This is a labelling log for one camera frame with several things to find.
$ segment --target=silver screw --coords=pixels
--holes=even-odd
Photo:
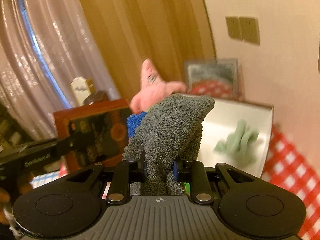
[[[199,201],[209,201],[211,200],[211,196],[207,193],[200,193],[196,196]]]
[[[113,194],[109,195],[108,198],[111,201],[121,201],[121,200],[124,199],[124,196],[122,194],[119,194],[119,193],[113,193]]]

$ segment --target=patrick star plush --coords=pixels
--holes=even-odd
[[[146,59],[141,68],[141,89],[132,98],[130,108],[134,114],[140,114],[172,93],[185,93],[186,91],[187,86],[183,82],[165,82],[152,61]]]

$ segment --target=shiny curtain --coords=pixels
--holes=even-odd
[[[77,76],[92,78],[110,99],[116,87],[87,27],[78,0],[24,0],[35,38],[40,45],[44,71],[35,43],[25,25],[22,0],[1,0],[0,100],[36,140],[56,135],[52,113],[75,106],[69,84]],[[66,103],[50,81],[62,90]]]
[[[184,61],[215,57],[203,0],[80,0],[121,94],[140,89],[141,63],[151,58],[166,81],[184,81]]]

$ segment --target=human hand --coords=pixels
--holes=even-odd
[[[33,180],[33,175],[30,173],[26,176],[21,176],[18,178],[18,188],[20,194],[25,194],[32,190],[32,185],[30,182]],[[0,188],[0,223],[9,225],[8,220],[6,219],[3,211],[3,205],[10,201],[10,195],[3,189]]]

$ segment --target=gray ribbed panel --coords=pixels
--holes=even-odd
[[[69,240],[245,240],[226,228],[210,207],[192,204],[187,196],[133,196],[109,207],[100,221]]]

